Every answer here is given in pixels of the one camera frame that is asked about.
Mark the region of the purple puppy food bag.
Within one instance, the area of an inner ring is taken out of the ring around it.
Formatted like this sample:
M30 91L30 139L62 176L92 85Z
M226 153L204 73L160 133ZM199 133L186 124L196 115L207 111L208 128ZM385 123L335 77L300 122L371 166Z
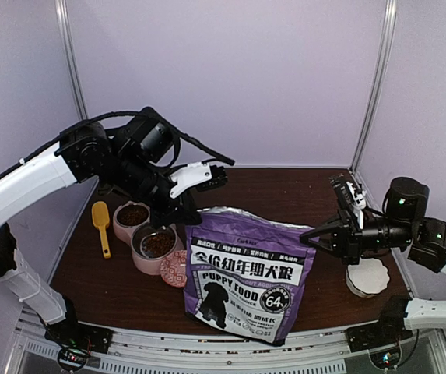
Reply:
M246 210L200 210L186 227L188 317L225 333L281 346L296 322L315 249L305 225L269 221Z

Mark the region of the yellow plastic food scoop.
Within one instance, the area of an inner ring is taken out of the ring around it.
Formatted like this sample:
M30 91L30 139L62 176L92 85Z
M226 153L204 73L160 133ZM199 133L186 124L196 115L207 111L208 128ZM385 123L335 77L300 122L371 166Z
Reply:
M107 204L104 201L95 202L92 205L91 214L93 226L99 231L103 257L105 259L110 259L111 250L107 237L107 229L111 221Z

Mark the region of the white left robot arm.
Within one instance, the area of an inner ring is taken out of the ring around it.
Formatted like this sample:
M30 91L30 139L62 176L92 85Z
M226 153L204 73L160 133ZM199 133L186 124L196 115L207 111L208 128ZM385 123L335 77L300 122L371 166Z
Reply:
M96 179L104 193L117 193L148 206L157 227L197 224L201 217L191 191L212 178L206 161L161 165L196 139L151 107L112 111L78 122L0 174L0 281L69 346L85 340L72 318L70 301L26 261L10 221L41 200Z

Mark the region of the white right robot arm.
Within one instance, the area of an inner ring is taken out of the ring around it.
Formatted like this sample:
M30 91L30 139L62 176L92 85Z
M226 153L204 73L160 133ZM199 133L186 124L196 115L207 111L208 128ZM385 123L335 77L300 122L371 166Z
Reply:
M337 196L337 214L300 235L300 242L359 265L368 252L395 249L434 273L446 274L446 221L427 217L430 190L409 177L392 179L379 211L370 209L363 192L343 175L330 179ZM373 338L390 343L402 331L446 330L446 301L394 296L373 326Z

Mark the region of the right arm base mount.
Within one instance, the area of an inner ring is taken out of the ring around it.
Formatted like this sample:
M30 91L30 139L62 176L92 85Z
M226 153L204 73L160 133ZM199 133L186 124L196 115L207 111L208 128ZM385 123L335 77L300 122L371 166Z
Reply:
M378 320L346 330L346 338L351 352L371 350L413 336L405 328L406 307L412 299L409 296L391 296L383 306Z

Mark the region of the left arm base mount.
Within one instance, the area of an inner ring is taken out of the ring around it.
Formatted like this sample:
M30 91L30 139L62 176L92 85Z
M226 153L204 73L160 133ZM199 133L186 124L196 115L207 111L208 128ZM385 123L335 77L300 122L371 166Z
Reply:
M54 341L61 347L75 348L85 352L108 353L112 331L108 328L79 322L73 302L66 296L63 296L63 300L66 312L62 321L48 324L40 319L46 330L45 338Z

